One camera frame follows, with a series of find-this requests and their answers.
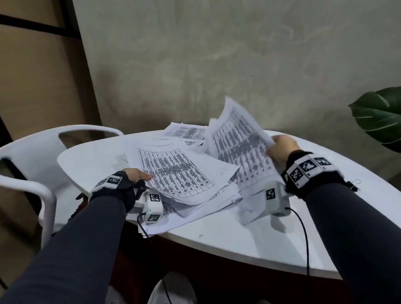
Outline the person's right forearm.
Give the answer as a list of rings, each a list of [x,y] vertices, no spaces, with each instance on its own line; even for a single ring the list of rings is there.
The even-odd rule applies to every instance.
[[[401,304],[401,228],[340,183],[304,200],[334,266],[358,304]]]

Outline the green plant leaf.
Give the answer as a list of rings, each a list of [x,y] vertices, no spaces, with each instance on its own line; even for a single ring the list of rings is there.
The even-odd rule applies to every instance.
[[[348,107],[367,135],[401,154],[401,86],[364,93]]]

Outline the person's left hand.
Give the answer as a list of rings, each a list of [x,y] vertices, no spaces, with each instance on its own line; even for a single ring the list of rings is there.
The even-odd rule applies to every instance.
[[[137,168],[126,168],[115,172],[112,175],[122,176],[123,179],[117,189],[101,189],[90,193],[88,202],[96,200],[99,197],[113,197],[122,202],[126,212],[133,209],[135,203],[147,190],[146,181],[136,182],[136,172],[143,172]]]

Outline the left wrist marker band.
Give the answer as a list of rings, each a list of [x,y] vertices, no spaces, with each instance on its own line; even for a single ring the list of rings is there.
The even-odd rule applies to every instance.
[[[96,186],[91,190],[91,193],[97,192],[101,189],[117,189],[118,185],[122,181],[122,176],[110,175],[102,180],[100,180]]]

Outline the right wrist marker band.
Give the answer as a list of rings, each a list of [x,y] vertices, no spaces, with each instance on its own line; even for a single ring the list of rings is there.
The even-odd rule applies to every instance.
[[[290,153],[281,177],[287,192],[303,200],[321,185],[338,183],[348,186],[333,162],[322,155],[303,150]]]

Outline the white plastic chair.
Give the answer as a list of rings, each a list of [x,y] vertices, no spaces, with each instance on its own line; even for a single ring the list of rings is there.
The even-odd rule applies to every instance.
[[[118,129],[99,125],[66,125],[20,138],[0,148],[0,160],[11,161],[25,180],[0,174],[0,186],[37,195],[41,201],[38,222],[41,247],[59,231],[81,204],[81,190],[59,166],[58,157],[67,150],[59,135],[72,131],[103,131],[123,136]]]

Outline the person's left forearm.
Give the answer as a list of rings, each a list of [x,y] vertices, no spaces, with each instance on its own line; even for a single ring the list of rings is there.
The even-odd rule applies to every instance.
[[[0,304],[105,304],[127,204],[100,196],[39,251]]]

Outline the printed table paper sheet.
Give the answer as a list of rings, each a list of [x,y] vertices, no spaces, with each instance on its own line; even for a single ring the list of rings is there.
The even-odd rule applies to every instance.
[[[123,145],[129,166],[152,176],[148,188],[186,205],[209,201],[239,170],[179,142],[124,139]]]

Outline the curled printed paper sheet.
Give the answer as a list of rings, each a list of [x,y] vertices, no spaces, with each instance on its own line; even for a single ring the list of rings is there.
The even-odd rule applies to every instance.
[[[274,140],[249,112],[230,97],[218,119],[211,119],[204,135],[209,154],[237,165],[233,182],[251,194],[259,192],[266,180],[283,183],[267,150]]]

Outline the pile of printed papers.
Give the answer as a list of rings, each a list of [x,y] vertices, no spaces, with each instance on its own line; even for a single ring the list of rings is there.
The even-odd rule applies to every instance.
[[[179,124],[171,122],[171,124],[158,135],[152,135],[149,139],[134,138],[139,140],[168,140],[169,142],[179,142],[185,144],[189,149],[196,153],[207,154],[207,145],[205,142],[205,132],[208,126],[192,125],[192,124]],[[147,188],[147,190],[157,191],[162,198],[164,213],[155,224],[144,223],[144,229],[140,230],[143,235],[157,235],[167,231],[173,230],[177,227],[183,226],[189,222],[208,216],[212,213],[218,212],[221,209],[232,204],[238,204],[239,218],[242,225],[258,218],[265,211],[265,183],[262,189],[254,194],[248,190],[241,190],[239,186],[233,182],[234,176],[230,183],[218,191],[218,193],[209,201],[199,205],[186,205],[177,202],[170,197],[162,195],[154,189]]]

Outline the white shoe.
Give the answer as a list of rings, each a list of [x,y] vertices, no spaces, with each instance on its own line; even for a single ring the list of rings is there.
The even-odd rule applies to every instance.
[[[170,271],[154,287],[147,304],[198,304],[188,277]]]

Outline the wrist marker band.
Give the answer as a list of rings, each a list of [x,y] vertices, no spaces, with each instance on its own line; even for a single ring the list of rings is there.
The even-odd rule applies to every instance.
[[[281,177],[287,192],[303,200],[321,185],[338,183],[348,186],[333,162],[322,155],[303,150],[290,153]]]
[[[91,193],[97,192],[101,189],[117,189],[118,185],[122,181],[122,176],[110,175],[102,180],[100,180],[96,186],[91,190]]]

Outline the black wall frame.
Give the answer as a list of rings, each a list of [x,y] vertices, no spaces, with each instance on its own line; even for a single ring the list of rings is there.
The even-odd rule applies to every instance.
[[[0,24],[81,39],[73,0],[0,0]]]

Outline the person's right hand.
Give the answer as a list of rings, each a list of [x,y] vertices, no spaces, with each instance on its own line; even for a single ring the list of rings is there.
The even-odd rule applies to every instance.
[[[273,160],[275,166],[278,167],[278,170],[282,171],[287,164],[287,160],[290,154],[293,153],[294,151],[301,150],[301,148],[299,147],[297,141],[294,140],[289,135],[274,135],[274,136],[281,136],[282,139],[282,161],[279,162],[275,161],[272,158],[271,159]]]

